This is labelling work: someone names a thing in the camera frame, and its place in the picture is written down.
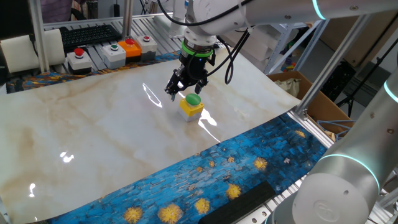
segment yellow block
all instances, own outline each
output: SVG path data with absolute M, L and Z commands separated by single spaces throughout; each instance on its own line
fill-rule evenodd
M 185 99 L 181 99 L 180 107 L 188 116 L 193 116 L 197 113 L 201 113 L 203 111 L 204 105 L 203 103 L 200 103 L 196 106 L 192 106 L 188 104 Z

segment emergency stop button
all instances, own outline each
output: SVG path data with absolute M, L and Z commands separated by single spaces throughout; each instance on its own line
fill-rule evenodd
M 85 51 L 81 48 L 77 48 L 74 50 L 74 53 L 75 53 L 75 57 L 80 59 L 80 58 L 83 58 L 83 54 L 85 53 Z
M 149 41 L 150 41 L 150 37 L 144 36 L 144 37 L 142 38 L 142 40 L 145 41 L 145 42 L 149 42 Z
M 126 44 L 128 47 L 132 47 L 136 42 L 133 39 L 126 39 Z

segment white wall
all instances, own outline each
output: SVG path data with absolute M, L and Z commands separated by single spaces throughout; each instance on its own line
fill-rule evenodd
M 398 29 L 391 35 L 391 37 L 380 49 L 380 51 L 377 53 L 372 62 L 376 63 L 377 62 L 376 57 L 381 58 L 384 55 L 384 53 L 386 53 L 388 48 L 394 43 L 394 41 L 396 41 L 397 38 L 398 38 Z M 392 73 L 397 68 L 397 54 L 398 54 L 398 44 L 390 51 L 387 57 L 385 57 L 383 63 L 380 64 L 380 67 Z

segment teal light ring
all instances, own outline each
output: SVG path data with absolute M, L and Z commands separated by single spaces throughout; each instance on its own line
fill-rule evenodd
M 317 0 L 312 0 L 312 4 L 313 4 L 313 8 L 315 9 L 315 12 L 317 12 L 318 17 L 325 20 L 326 18 L 323 17 L 321 11 L 319 10 Z
M 391 98 L 392 98 L 393 100 L 395 100 L 395 102 L 398 103 L 398 97 L 395 96 L 395 95 L 391 92 L 391 90 L 388 88 L 388 86 L 387 86 L 387 81 L 384 83 L 384 89 L 386 89 L 386 92 L 388 93 L 388 95 L 390 95 Z
M 321 160 L 324 159 L 324 158 L 331 157 L 331 156 L 341 156 L 341 157 L 345 157 L 345 158 L 354 160 L 355 162 L 357 162 L 357 163 L 361 164 L 363 167 L 365 167 L 365 168 L 372 174 L 372 176 L 374 177 L 374 179 L 376 180 L 377 187 L 379 188 L 379 192 L 378 192 L 378 193 L 380 193 L 380 184 L 379 184 L 379 181 L 377 180 L 376 175 L 374 175 L 374 173 L 369 169 L 369 167 L 367 167 L 365 164 L 363 164 L 363 162 L 361 162 L 361 161 L 359 161 L 359 160 L 357 160 L 357 159 L 355 159 L 355 158 L 352 158 L 352 157 L 350 157 L 350 156 L 341 155 L 341 154 L 331 154 L 331 155 L 327 155 L 327 156 L 325 156 L 325 157 L 322 157 L 319 161 L 321 161 Z

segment black wire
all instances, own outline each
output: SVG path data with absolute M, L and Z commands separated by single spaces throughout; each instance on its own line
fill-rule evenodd
M 146 13 L 145 13 L 145 5 L 144 5 L 144 3 L 142 2 L 142 0 L 139 0 L 139 2 L 141 3 L 141 6 L 142 6 L 141 15 L 142 15 L 142 13 L 144 13 L 144 15 L 145 15 L 145 14 L 146 14 Z
M 242 44 L 243 40 L 246 38 L 247 35 L 250 35 L 248 31 L 246 31 L 242 37 L 239 39 L 238 43 L 236 43 L 235 48 L 232 50 L 231 55 L 228 55 L 221 64 L 219 64 L 213 71 L 211 71 L 209 74 L 207 74 L 207 76 L 209 77 L 210 75 L 214 74 L 215 72 L 217 72 L 225 63 L 228 59 L 233 58 L 233 53 L 235 53 L 235 51 L 238 49 L 238 47 Z
M 377 224 L 377 222 L 373 221 L 371 218 L 368 218 L 368 220 L 369 220 L 370 222 L 373 222 L 374 224 Z
M 226 47 L 226 50 L 228 51 L 228 55 L 232 55 L 232 53 L 231 53 L 231 51 L 230 51 L 230 49 L 229 49 L 228 44 L 226 44 L 226 42 L 225 42 L 220 36 L 217 36 L 217 39 L 220 40 L 220 42 Z M 230 61 L 231 61 L 231 62 L 229 63 L 229 64 L 231 65 L 231 75 L 230 75 L 229 78 L 228 78 L 228 70 L 227 70 L 227 72 L 225 73 L 225 79 L 224 79 L 224 82 L 225 82 L 225 84 L 227 84 L 227 85 L 231 82 L 232 76 L 233 76 L 233 73 L 234 73 L 234 63 L 233 63 L 231 57 L 229 57 L 229 59 L 230 59 Z
M 245 4 L 247 4 L 247 3 L 251 2 L 251 1 L 253 1 L 253 0 L 244 0 L 244 1 L 242 2 L 242 6 L 244 6 Z M 229 13 L 231 13 L 231 12 L 233 12 L 233 11 L 239 9 L 239 6 L 236 5 L 236 6 L 232 7 L 231 9 L 228 9 L 227 11 L 225 11 L 225 12 L 223 12 L 223 13 L 221 13 L 221 14 L 218 14 L 217 16 L 212 17 L 212 18 L 210 18 L 210 19 L 207 19 L 207 20 L 205 20 L 205 21 L 186 23 L 186 22 L 176 21 L 175 19 L 171 18 L 171 17 L 167 14 L 166 10 L 164 10 L 164 8 L 163 8 L 162 3 L 160 2 L 160 0 L 157 0 L 157 4 L 159 5 L 160 10 L 163 12 L 163 14 L 164 14 L 170 21 L 174 22 L 175 24 L 182 25 L 182 26 L 200 26 L 200 25 L 203 25 L 203 24 L 207 24 L 207 23 L 209 23 L 209 22 L 213 22 L 213 21 L 215 21 L 215 20 L 217 20 L 217 19 L 219 19 L 219 18 L 221 18 L 221 17 L 223 17 L 223 16 L 226 16 L 226 15 L 228 15 Z
M 29 34 L 29 39 L 30 39 L 30 41 L 32 42 L 33 50 L 35 51 L 36 56 L 39 56 L 39 54 L 37 53 L 36 46 L 35 46 L 35 41 L 36 41 L 35 35 L 34 35 L 34 34 Z

